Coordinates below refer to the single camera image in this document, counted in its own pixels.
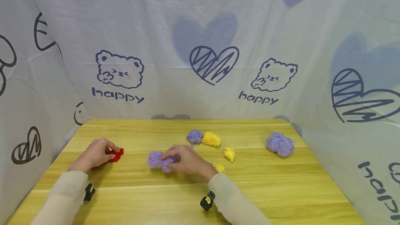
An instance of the person's left hand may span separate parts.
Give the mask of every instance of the person's left hand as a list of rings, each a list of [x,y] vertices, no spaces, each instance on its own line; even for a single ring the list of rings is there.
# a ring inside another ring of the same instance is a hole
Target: person's left hand
[[[98,167],[115,155],[110,154],[110,147],[113,151],[119,152],[119,148],[105,138],[94,139],[89,147],[68,167],[68,171],[81,171],[88,173],[94,167]]]

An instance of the fabric backdrop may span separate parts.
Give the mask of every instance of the fabric backdrop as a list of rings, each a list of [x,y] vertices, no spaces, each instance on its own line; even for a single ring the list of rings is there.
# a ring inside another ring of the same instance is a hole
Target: fabric backdrop
[[[400,222],[398,0],[0,0],[0,224],[86,120],[286,119]]]

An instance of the yellow yarn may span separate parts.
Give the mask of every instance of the yellow yarn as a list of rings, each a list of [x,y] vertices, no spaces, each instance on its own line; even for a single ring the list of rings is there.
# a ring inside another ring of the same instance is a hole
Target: yellow yarn
[[[214,168],[218,171],[218,172],[225,172],[225,168],[222,164],[217,164],[216,162],[213,163]]]
[[[219,136],[215,135],[212,132],[204,133],[202,142],[205,145],[211,145],[214,147],[218,147],[219,145],[221,145],[221,139],[219,138]]]
[[[224,156],[232,163],[235,160],[235,151],[232,148],[225,148]]]

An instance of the wrist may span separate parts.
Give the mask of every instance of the wrist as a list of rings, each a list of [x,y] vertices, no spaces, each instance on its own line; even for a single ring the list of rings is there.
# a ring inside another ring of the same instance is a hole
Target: wrist
[[[200,167],[199,175],[207,182],[209,182],[216,174],[218,174],[218,171],[209,162],[205,162],[205,164]]]
[[[80,172],[87,174],[89,172],[89,170],[91,170],[91,169],[92,169],[92,167],[90,166],[90,164],[88,162],[77,159],[76,161],[72,162],[69,165],[67,171],[80,171]]]

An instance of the black wristband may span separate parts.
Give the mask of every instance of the black wristband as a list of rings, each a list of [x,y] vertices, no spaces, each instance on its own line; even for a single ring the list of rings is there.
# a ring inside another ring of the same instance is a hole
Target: black wristband
[[[96,192],[96,190],[93,188],[93,184],[89,183],[88,186],[85,189],[86,194],[85,198],[83,199],[84,201],[90,201],[93,197],[93,194]]]
[[[208,211],[209,209],[211,209],[214,203],[214,199],[215,194],[213,193],[213,191],[210,191],[207,196],[201,199],[200,206],[202,206],[205,211]]]

